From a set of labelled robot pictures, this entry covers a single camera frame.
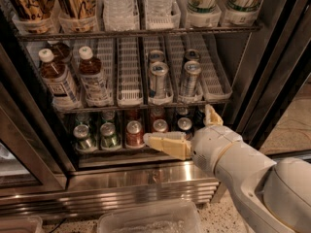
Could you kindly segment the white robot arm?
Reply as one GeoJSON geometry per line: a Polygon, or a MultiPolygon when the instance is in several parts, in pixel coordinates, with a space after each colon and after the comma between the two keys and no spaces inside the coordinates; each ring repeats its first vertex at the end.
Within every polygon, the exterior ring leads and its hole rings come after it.
{"type": "Polygon", "coordinates": [[[311,233],[311,164],[274,161],[224,126],[210,105],[205,126],[188,140],[180,131],[147,133],[154,150],[193,164],[225,185],[239,214],[256,233],[311,233]]]}

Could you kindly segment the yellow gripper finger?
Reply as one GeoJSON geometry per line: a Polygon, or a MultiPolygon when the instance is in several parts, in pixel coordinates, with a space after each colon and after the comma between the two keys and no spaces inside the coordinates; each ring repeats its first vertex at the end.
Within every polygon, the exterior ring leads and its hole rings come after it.
{"type": "Polygon", "coordinates": [[[186,160],[190,158],[191,143],[186,139],[184,132],[146,133],[143,140],[150,148],[162,151],[176,159],[186,160]]]}
{"type": "Polygon", "coordinates": [[[209,104],[205,106],[204,124],[206,126],[224,124],[223,119],[216,113],[215,109],[209,104]]]}

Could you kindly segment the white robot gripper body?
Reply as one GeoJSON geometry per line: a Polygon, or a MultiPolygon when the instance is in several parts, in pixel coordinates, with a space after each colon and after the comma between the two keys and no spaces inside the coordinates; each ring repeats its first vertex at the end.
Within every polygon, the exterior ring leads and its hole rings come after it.
{"type": "Polygon", "coordinates": [[[191,159],[196,167],[213,176],[221,155],[242,137],[223,125],[210,125],[197,130],[191,139],[191,159]]]}

